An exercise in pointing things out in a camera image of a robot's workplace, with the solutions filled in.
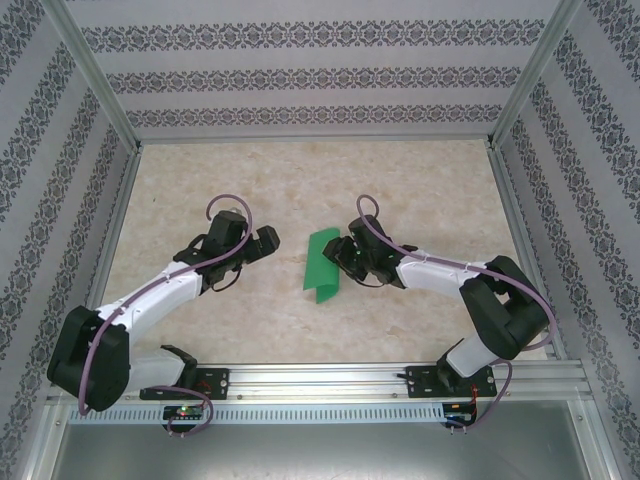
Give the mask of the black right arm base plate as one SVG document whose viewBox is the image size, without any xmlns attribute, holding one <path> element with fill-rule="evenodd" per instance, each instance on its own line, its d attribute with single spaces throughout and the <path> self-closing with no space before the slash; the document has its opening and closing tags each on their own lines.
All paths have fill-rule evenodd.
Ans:
<svg viewBox="0 0 640 480">
<path fill-rule="evenodd" d="M 397 375 L 406 382 L 410 398 L 492 398 L 497 395 L 494 373 L 485 366 L 470 377 L 462 377 L 449 367 L 410 365 Z"/>
</svg>

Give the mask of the green cloth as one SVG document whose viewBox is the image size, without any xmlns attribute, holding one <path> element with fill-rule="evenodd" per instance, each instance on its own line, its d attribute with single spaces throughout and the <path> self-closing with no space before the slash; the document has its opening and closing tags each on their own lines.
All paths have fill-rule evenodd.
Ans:
<svg viewBox="0 0 640 480">
<path fill-rule="evenodd" d="M 323 254 L 328 243 L 338 239 L 339 235 L 340 230 L 332 227 L 317 231 L 309 237 L 303 290 L 314 290 L 317 304 L 332 299 L 340 289 L 339 268 Z"/>
</svg>

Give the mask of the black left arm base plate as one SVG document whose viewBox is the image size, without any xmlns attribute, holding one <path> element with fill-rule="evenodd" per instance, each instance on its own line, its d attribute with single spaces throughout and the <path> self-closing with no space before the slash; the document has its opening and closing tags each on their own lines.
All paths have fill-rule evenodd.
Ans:
<svg viewBox="0 0 640 480">
<path fill-rule="evenodd" d="M 195 401 L 201 400 L 193 391 L 206 396 L 209 400 L 226 400 L 229 387 L 230 370 L 226 368 L 204 368 L 195 370 L 192 382 L 180 388 L 188 389 L 189 393 L 163 388 L 146 388 L 139 392 L 139 398 L 144 401 Z"/>
</svg>

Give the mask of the aluminium mounting rail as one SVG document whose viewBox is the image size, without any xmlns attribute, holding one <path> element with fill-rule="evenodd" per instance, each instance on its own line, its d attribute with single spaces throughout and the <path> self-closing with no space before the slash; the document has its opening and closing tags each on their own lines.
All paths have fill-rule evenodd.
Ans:
<svg viewBox="0 0 640 480">
<path fill-rule="evenodd" d="M 458 398 L 410 398 L 406 382 L 397 377 L 403 363 L 206 365 L 230 370 L 226 401 L 338 401 Z M 589 397 L 592 388 L 579 361 L 515 361 L 491 367 L 497 387 L 507 400 L 574 399 Z"/>
</svg>

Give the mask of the aluminium side rail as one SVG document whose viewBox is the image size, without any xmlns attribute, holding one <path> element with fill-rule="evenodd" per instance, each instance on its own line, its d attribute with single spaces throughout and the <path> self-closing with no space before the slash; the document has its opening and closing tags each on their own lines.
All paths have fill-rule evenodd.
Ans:
<svg viewBox="0 0 640 480">
<path fill-rule="evenodd" d="M 533 287 L 545 299 L 549 300 L 540 269 L 534 255 L 533 247 L 528 235 L 523 214 L 520 210 L 515 190 L 501 152 L 488 141 L 485 142 L 488 161 L 500 196 L 507 224 L 513 240 L 518 263 Z M 536 350 L 525 352 L 522 359 L 538 359 L 559 361 L 567 360 L 567 354 L 561 340 L 560 332 L 556 331 L 548 344 Z"/>
<path fill-rule="evenodd" d="M 101 304 L 119 229 L 128 205 L 128 182 L 135 176 L 137 155 L 129 154 L 113 133 L 105 136 L 91 167 L 74 217 L 48 304 L 51 326 L 59 328 L 55 355 L 73 352 L 76 330 L 66 326 L 76 309 L 82 319 Z"/>
</svg>

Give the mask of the aluminium frame post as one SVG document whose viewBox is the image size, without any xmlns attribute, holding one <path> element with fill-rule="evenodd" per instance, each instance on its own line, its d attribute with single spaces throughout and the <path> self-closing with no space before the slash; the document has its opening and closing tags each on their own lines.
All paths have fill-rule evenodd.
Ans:
<svg viewBox="0 0 640 480">
<path fill-rule="evenodd" d="M 40 1 L 127 151 L 137 152 L 140 140 L 66 1 Z"/>
<path fill-rule="evenodd" d="M 559 0 L 494 128 L 487 137 L 489 148 L 495 150 L 504 142 L 581 3 L 582 0 Z"/>
</svg>

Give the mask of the grey metal shelf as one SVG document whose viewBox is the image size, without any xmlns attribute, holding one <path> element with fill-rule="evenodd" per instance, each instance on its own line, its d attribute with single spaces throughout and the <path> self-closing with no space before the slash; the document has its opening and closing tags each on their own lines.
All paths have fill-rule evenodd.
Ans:
<svg viewBox="0 0 640 480">
<path fill-rule="evenodd" d="M 433 425 L 72 426 L 53 480 L 591 480 L 565 433 Z"/>
</svg>

